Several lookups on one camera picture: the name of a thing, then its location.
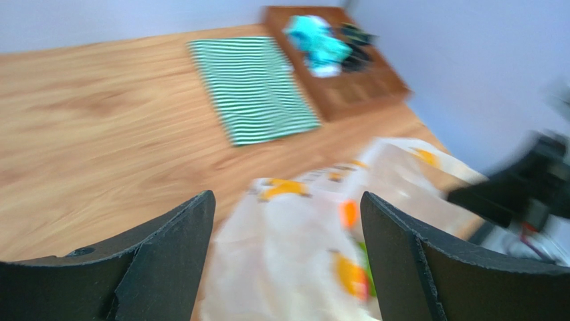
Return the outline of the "banana print plastic bag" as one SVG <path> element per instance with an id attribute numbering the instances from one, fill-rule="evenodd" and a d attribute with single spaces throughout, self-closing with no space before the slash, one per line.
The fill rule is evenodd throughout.
<path id="1" fill-rule="evenodd" d="M 380 320 L 368 293 L 360 201 L 374 193 L 454 234 L 474 218 L 450 185 L 484 176 L 416 138 L 376 138 L 357 158 L 293 179 L 254 180 L 213 237 L 201 320 Z M 360 217 L 341 224 L 339 205 Z"/>

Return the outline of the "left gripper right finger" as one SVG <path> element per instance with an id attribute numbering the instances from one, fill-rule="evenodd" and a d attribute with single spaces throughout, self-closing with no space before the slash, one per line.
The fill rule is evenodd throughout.
<path id="1" fill-rule="evenodd" d="M 468 243 L 373 193 L 363 234 L 384 320 L 568 320 L 569 269 Z"/>

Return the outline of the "orange fruit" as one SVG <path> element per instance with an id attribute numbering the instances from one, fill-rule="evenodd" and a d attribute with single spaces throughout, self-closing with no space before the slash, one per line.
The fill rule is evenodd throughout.
<path id="1" fill-rule="evenodd" d="M 347 199 L 339 205 L 341 224 L 345 229 L 352 229 L 360 217 L 356 201 Z"/>

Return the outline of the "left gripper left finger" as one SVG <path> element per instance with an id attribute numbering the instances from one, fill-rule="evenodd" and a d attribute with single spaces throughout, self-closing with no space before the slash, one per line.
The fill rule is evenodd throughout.
<path id="1" fill-rule="evenodd" d="M 2 320 L 189 320 L 216 200 L 171 211 L 64 257 L 1 263 Z"/>

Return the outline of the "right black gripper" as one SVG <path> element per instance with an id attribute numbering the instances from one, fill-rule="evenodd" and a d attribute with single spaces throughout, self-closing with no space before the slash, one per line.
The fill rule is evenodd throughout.
<path id="1" fill-rule="evenodd" d="M 569 139 L 538 134 L 528 151 L 487 180 L 451 190 L 447 201 L 500 227 L 542 231 L 549 217 L 569 218 Z"/>

